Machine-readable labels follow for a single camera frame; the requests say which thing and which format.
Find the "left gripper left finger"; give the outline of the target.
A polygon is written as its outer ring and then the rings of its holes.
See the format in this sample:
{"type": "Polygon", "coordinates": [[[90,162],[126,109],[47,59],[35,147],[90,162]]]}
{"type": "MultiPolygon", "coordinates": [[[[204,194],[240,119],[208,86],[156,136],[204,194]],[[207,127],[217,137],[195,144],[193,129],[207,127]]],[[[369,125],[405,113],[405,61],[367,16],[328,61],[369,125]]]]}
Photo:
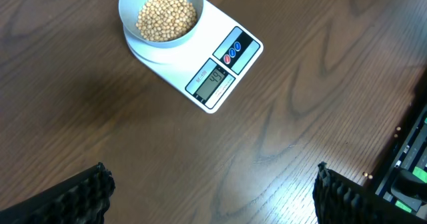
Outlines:
{"type": "Polygon", "coordinates": [[[115,190],[111,171],[98,163],[85,171],[1,211],[12,224],[103,224],[115,190]]]}

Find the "white digital kitchen scale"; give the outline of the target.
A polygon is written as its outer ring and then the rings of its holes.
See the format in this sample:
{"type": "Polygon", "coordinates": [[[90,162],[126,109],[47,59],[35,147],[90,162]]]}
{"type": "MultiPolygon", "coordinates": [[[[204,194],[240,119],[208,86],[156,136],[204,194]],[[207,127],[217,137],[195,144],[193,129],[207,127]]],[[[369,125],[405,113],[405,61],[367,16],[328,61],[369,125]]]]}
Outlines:
{"type": "Polygon", "coordinates": [[[152,47],[125,30],[133,55],[206,113],[215,113],[264,50],[247,29],[206,1],[184,44],[152,47]]]}

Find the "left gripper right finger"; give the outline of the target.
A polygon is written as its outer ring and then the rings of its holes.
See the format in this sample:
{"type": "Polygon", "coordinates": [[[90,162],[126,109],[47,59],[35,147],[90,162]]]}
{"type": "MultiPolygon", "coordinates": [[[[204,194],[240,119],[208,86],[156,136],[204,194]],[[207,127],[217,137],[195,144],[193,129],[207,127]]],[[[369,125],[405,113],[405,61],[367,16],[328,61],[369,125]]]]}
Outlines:
{"type": "Polygon", "coordinates": [[[318,164],[313,190],[319,224],[426,224],[355,182],[318,164]]]}

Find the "grey round bowl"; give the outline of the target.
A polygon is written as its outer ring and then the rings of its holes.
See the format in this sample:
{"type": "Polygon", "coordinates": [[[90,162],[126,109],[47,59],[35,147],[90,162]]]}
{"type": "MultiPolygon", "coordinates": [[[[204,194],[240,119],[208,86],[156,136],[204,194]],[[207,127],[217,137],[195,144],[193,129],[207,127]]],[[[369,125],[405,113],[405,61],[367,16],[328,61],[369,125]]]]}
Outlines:
{"type": "Polygon", "coordinates": [[[118,10],[121,22],[123,23],[123,27],[126,31],[129,31],[131,33],[132,37],[135,37],[138,41],[145,42],[153,47],[172,48],[185,43],[193,36],[195,30],[197,29],[197,26],[199,25],[198,22],[203,13],[203,4],[205,0],[188,0],[190,3],[193,3],[195,12],[197,14],[195,26],[191,28],[189,32],[183,35],[182,37],[166,42],[154,42],[144,39],[141,36],[139,29],[135,26],[135,24],[137,23],[138,13],[146,1],[147,0],[119,0],[118,10]]]}

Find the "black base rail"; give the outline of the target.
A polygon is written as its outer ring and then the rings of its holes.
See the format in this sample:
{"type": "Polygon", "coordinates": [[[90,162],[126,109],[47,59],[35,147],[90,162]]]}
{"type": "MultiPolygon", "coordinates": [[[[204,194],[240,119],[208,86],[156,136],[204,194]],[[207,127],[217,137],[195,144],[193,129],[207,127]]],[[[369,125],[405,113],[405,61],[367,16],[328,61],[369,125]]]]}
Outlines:
{"type": "Polygon", "coordinates": [[[415,99],[396,126],[386,154],[368,184],[368,190],[413,215],[426,205],[420,197],[400,185],[399,179],[426,183],[426,88],[417,90],[415,99]]]}

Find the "soybeans in grey bowl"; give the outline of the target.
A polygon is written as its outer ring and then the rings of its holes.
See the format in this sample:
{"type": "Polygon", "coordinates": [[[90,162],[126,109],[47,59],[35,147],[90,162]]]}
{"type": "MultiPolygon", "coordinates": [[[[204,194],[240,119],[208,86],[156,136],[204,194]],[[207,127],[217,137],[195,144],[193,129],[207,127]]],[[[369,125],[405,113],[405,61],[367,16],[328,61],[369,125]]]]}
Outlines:
{"type": "Polygon", "coordinates": [[[189,33],[197,23],[197,12],[188,0],[147,0],[135,26],[148,41],[173,41],[189,33]]]}

